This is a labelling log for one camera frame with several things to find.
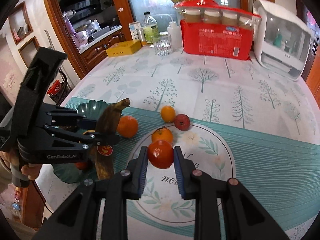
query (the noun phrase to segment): green leaf-shaped bowl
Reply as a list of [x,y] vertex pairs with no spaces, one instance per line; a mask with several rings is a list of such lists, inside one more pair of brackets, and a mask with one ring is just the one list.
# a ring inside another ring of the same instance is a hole
[[[90,100],[88,103],[80,104],[77,108],[78,114],[85,115],[88,119],[98,120],[100,115],[106,109],[108,104],[104,101]],[[86,130],[79,130],[77,133],[83,134]],[[52,164],[53,173],[63,182],[73,184],[82,182],[84,179],[90,178],[97,180],[97,173],[95,166],[92,168],[81,171],[73,163],[66,164]]]
[[88,103],[80,104],[77,112],[85,115],[88,119],[98,120],[107,106],[108,104],[105,101],[90,100]]

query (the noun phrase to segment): yellow box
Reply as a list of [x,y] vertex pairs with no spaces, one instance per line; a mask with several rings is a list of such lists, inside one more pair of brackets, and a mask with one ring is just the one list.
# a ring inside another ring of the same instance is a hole
[[106,49],[106,52],[108,54],[108,57],[117,57],[124,55],[132,55],[139,49],[141,49],[141,43],[139,40],[123,41],[113,44],[110,48]]

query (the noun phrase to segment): banana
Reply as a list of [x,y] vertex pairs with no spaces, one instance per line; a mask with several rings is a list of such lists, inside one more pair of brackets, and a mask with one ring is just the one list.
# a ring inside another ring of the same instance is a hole
[[[123,99],[115,104],[110,104],[104,110],[96,124],[96,132],[115,134],[120,118],[121,112],[126,107],[130,107],[129,98]],[[96,165],[98,179],[110,179],[113,174],[113,158],[112,154],[105,156],[98,152],[98,147],[93,147],[91,154],[94,154],[94,162]]]

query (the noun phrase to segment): clear glass bottle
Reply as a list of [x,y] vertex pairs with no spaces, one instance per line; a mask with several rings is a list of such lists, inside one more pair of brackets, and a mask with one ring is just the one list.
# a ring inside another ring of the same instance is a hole
[[152,43],[153,37],[159,37],[158,24],[156,20],[150,15],[150,12],[144,12],[145,18],[142,22],[144,35],[147,43]]

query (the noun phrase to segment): kitchen shelf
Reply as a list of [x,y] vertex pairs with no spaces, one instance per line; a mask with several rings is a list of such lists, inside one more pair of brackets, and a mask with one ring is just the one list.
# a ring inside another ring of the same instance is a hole
[[[13,34],[13,30],[18,32],[20,27],[24,27],[26,24],[28,25],[28,33],[24,35],[24,30],[23,30],[22,31],[23,35],[20,36],[21,39],[17,41]],[[33,29],[27,14],[25,2],[20,3],[13,9],[12,13],[9,15],[9,25],[10,25],[10,30],[11,30],[13,40],[16,43],[16,45],[19,42],[23,41],[30,33],[33,32]]]
[[29,68],[34,56],[36,55],[39,49],[39,42],[37,38],[34,36],[29,41],[26,42],[20,49],[18,49],[20,56],[23,62],[26,64],[27,68]]

